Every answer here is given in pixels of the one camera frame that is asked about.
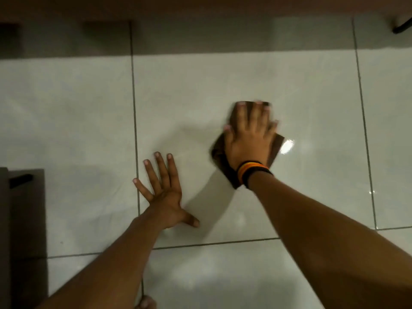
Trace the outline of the person's left hand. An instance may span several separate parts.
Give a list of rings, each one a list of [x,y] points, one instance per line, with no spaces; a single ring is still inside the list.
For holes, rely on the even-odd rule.
[[[148,203],[147,209],[136,219],[137,221],[152,222],[158,230],[168,229],[182,223],[181,212],[187,212],[181,206],[182,188],[174,158],[172,154],[167,154],[166,157],[167,163],[165,164],[169,172],[171,186],[165,190],[162,190],[160,175],[156,174],[151,161],[148,159],[143,161],[154,198],[152,202]]]

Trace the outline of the person's right hand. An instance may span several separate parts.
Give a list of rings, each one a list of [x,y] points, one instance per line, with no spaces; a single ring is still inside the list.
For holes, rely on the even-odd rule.
[[[244,161],[259,161],[267,166],[274,138],[267,138],[268,125],[271,123],[271,108],[262,102],[262,113],[258,129],[249,129],[246,102],[238,102],[236,108],[237,129],[234,130],[235,141],[232,155],[227,158],[231,168],[237,170]]]

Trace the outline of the brown cleaning cloth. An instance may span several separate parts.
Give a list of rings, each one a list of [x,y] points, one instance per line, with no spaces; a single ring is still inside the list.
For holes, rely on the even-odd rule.
[[[231,113],[229,115],[228,124],[236,131],[237,129],[237,121],[236,121],[236,108],[237,104],[234,103],[232,106]],[[275,161],[278,153],[281,150],[283,142],[285,138],[280,135],[276,134],[272,144],[271,144],[271,151],[267,160],[267,166],[270,168]],[[215,141],[214,145],[211,147],[210,155],[212,160],[214,161],[217,168],[222,172],[222,174],[228,179],[232,188],[237,190],[241,184],[237,177],[236,171],[230,167],[226,154],[224,152],[224,134],[222,133],[217,140]]]

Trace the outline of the person's right forearm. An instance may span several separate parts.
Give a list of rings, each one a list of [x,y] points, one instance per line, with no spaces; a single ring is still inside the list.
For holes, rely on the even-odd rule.
[[[412,309],[412,256],[258,171],[248,187],[325,309]]]

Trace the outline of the person's left forearm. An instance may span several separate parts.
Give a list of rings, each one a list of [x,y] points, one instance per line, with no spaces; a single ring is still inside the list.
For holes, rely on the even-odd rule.
[[[132,309],[148,257],[164,227],[159,213],[136,218],[109,248],[36,309]]]

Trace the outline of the black orange yellow wristband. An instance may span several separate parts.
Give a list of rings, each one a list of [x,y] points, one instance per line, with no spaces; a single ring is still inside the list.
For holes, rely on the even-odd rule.
[[[236,176],[240,185],[243,185],[245,186],[245,188],[250,189],[248,183],[249,178],[256,172],[269,173],[273,176],[273,173],[270,171],[270,169],[259,161],[244,161],[236,170]]]

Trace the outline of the person's foot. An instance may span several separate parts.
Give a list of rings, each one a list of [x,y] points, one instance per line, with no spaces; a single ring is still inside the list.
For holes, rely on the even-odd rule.
[[[157,309],[157,302],[152,297],[144,295],[134,309]]]

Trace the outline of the brown furniture edge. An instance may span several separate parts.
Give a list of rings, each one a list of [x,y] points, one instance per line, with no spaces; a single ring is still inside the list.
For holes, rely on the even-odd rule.
[[[412,0],[0,0],[0,22],[129,20],[163,14],[353,14],[412,12]]]

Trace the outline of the dark grey cabinet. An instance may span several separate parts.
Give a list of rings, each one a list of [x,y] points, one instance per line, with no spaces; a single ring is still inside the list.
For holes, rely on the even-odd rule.
[[[14,189],[9,179],[32,174]],[[34,309],[48,296],[43,169],[0,167],[0,309]]]

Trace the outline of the black furniture leg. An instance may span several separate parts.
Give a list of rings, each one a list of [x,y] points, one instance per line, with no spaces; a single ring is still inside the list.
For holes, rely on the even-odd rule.
[[[397,18],[394,18],[391,21],[391,31],[395,35],[401,34],[410,28],[412,28],[412,16],[402,24],[398,24]]]

